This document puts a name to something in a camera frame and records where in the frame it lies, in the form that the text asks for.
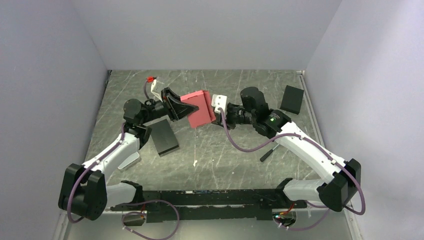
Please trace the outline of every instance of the metal table surface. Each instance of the metal table surface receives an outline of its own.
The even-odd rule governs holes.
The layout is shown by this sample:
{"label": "metal table surface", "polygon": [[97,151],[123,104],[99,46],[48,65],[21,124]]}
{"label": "metal table surface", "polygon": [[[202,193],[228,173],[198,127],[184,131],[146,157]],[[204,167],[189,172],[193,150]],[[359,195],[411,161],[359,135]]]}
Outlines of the metal table surface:
{"label": "metal table surface", "polygon": [[[112,71],[101,103],[86,160],[107,147],[119,134],[125,101],[136,98],[144,102],[143,84],[148,76],[158,76],[176,94],[198,90],[228,96],[228,101],[241,104],[240,91],[255,86],[261,90],[270,108],[278,108],[286,85],[303,88],[294,70],[127,70]],[[310,137],[317,140],[307,98],[299,115],[287,112]],[[224,129],[208,124],[190,128],[187,118],[171,122],[179,150],[159,157],[152,140],[139,151],[141,159],[116,170],[108,181],[136,182],[145,190],[226,190],[275,188],[285,178],[317,179],[319,176],[295,154],[279,147],[265,161],[259,158],[275,144],[252,153],[235,149]],[[239,125],[230,131],[243,148],[254,148],[267,140],[251,125]]]}
{"label": "metal table surface", "polygon": [[[314,210],[311,217],[307,211],[297,211],[299,223],[294,228],[314,224],[325,210]],[[144,240],[127,230],[122,230],[121,214],[103,214],[95,221],[84,220],[72,224],[65,233],[66,240]],[[176,221],[146,223],[131,227],[149,238],[168,236]],[[343,212],[332,211],[317,227],[307,231],[290,231],[278,228],[273,221],[258,221],[253,218],[183,220],[170,240],[352,240],[348,222]]]}

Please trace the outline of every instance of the black block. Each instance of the black block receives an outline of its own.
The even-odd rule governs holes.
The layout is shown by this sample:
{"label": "black block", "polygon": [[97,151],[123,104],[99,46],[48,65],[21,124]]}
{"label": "black block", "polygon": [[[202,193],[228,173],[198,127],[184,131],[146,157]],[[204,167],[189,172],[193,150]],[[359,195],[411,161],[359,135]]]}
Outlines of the black block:
{"label": "black block", "polygon": [[160,157],[179,148],[177,138],[167,119],[156,122],[149,127],[152,129],[150,136]]}
{"label": "black block", "polygon": [[279,109],[299,114],[301,112],[303,97],[304,91],[302,89],[287,85]]}

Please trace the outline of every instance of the white robotic arm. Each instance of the white robotic arm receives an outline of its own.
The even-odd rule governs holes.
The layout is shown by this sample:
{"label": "white robotic arm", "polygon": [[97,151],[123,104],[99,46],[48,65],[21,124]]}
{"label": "white robotic arm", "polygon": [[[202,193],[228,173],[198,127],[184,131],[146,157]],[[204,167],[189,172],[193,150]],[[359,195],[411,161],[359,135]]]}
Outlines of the white robotic arm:
{"label": "white robotic arm", "polygon": [[[320,201],[331,210],[340,212],[346,202],[360,190],[361,165],[355,159],[345,161],[307,136],[279,109],[269,109],[264,94],[256,87],[240,92],[242,105],[227,103],[224,95],[214,95],[212,106],[217,113],[215,124],[225,128],[227,137],[238,150],[253,152],[272,141],[295,153],[321,179],[297,180],[286,178],[277,189],[283,190],[290,201]],[[268,137],[267,143],[253,149],[243,149],[232,141],[228,129],[250,124],[256,132]]]}
{"label": "white robotic arm", "polygon": [[[87,168],[119,142],[120,145],[111,154],[107,155],[98,165],[91,169],[94,172],[100,171],[104,174],[105,181],[107,182],[112,173],[119,166],[122,164],[127,165],[140,157],[138,152],[140,148],[140,139],[135,135],[126,132],[123,140],[121,140],[121,134],[119,134],[116,140],[108,147],[82,165]],[[136,188],[128,183],[120,182],[116,185],[106,186],[106,193],[107,203],[105,208],[110,208],[121,203],[131,202],[136,194]]]}

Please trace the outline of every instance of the white wall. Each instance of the white wall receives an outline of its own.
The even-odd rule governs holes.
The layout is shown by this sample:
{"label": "white wall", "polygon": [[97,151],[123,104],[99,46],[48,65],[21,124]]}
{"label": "white wall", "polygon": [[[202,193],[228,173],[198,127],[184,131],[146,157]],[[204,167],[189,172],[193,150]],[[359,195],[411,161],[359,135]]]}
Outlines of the white wall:
{"label": "white wall", "polygon": [[341,0],[73,0],[108,69],[304,70]]}
{"label": "white wall", "polygon": [[49,240],[87,151],[106,67],[68,0],[1,1],[0,239]]}
{"label": "white wall", "polygon": [[424,239],[423,16],[422,0],[343,0],[306,69],[327,147],[362,164],[367,240]]}

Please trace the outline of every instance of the pink block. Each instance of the pink block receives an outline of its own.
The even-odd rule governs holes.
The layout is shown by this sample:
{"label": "pink block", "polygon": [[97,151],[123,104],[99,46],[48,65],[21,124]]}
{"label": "pink block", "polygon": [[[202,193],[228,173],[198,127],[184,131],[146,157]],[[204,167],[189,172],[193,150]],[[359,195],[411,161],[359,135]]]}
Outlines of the pink block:
{"label": "pink block", "polygon": [[188,116],[188,122],[191,128],[194,129],[205,124],[210,124],[212,121],[216,120],[209,91],[200,90],[192,92],[181,96],[180,99],[183,103],[199,107],[199,110]]}

